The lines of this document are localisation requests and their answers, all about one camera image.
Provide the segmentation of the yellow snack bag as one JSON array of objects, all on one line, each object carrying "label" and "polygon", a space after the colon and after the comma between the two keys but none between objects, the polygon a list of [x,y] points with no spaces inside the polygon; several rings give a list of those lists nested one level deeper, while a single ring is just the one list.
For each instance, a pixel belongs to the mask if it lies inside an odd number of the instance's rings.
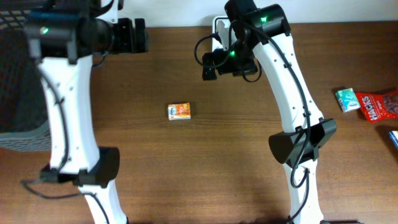
[{"label": "yellow snack bag", "polygon": [[397,131],[389,131],[389,137],[392,143],[395,145],[396,149],[398,149],[398,132]]}]

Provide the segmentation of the red Hacks candy bag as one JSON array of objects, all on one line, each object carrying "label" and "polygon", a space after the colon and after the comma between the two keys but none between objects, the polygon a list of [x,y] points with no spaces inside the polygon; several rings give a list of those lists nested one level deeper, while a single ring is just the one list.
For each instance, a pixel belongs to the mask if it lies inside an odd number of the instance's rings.
[{"label": "red Hacks candy bag", "polygon": [[355,93],[360,109],[370,123],[397,118],[397,90],[380,95]]}]

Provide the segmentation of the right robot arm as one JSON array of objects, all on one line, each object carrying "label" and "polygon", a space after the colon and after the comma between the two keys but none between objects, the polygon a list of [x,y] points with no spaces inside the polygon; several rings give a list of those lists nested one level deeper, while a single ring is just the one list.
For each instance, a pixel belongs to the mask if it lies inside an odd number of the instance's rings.
[{"label": "right robot arm", "polygon": [[282,132],[269,136],[269,147],[287,177],[287,221],[324,223],[316,171],[319,150],[336,132],[336,123],[324,118],[307,88],[284,10],[278,4],[258,8],[247,0],[230,0],[224,10],[226,17],[214,19],[209,36],[222,46],[196,59],[202,78],[265,73],[282,122]]}]

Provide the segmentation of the orange tissue pack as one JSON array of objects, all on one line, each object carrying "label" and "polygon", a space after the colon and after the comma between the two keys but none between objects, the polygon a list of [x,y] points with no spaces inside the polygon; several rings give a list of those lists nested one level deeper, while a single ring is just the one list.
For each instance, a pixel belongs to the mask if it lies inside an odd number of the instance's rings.
[{"label": "orange tissue pack", "polygon": [[189,103],[177,103],[168,105],[168,118],[170,121],[191,119]]}]

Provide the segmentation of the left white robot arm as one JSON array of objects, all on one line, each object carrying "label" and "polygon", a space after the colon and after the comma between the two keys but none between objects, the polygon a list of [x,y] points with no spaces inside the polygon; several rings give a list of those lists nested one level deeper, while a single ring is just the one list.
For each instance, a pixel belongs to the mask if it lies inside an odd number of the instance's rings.
[{"label": "left white robot arm", "polygon": [[69,182],[84,197],[96,223],[127,223],[116,189],[120,152],[96,143],[90,101],[95,56],[148,50],[143,19],[119,18],[124,3],[47,1],[24,23],[29,55],[37,67],[52,140],[49,163],[22,185]]}]

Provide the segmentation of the green Kleenex tissue pack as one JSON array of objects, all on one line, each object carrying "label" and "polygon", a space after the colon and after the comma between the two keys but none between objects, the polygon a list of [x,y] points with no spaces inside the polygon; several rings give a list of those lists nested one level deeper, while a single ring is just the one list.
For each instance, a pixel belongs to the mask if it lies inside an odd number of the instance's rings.
[{"label": "green Kleenex tissue pack", "polygon": [[335,96],[338,100],[342,112],[344,113],[357,110],[361,107],[352,88],[338,90],[335,93]]}]

